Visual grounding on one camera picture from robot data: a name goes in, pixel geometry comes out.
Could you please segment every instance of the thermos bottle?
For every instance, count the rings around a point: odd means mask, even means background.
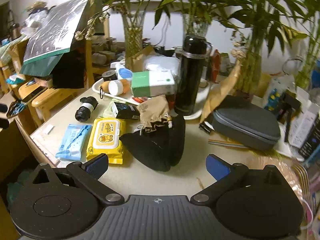
[[[177,114],[191,115],[196,103],[201,74],[212,46],[205,38],[187,35],[182,48],[180,82],[175,98]]]

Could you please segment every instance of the small black box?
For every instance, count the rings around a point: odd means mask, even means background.
[[[140,113],[138,109],[129,104],[123,104],[119,102],[114,102],[112,107],[112,112],[117,119],[139,119]]]

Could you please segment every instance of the thermos lid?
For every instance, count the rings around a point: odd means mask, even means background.
[[[204,59],[210,55],[211,50],[211,44],[204,37],[189,34],[184,39],[182,55],[192,59]]]

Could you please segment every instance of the smartphone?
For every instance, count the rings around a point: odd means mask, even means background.
[[[37,89],[33,90],[29,95],[27,95],[25,98],[23,98],[21,101],[27,105],[46,89],[47,87],[38,87]]]

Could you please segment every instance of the blue tissue pack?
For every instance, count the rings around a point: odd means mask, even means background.
[[[56,158],[63,158],[73,161],[81,159],[81,151],[87,134],[92,125],[69,124],[62,138]]]

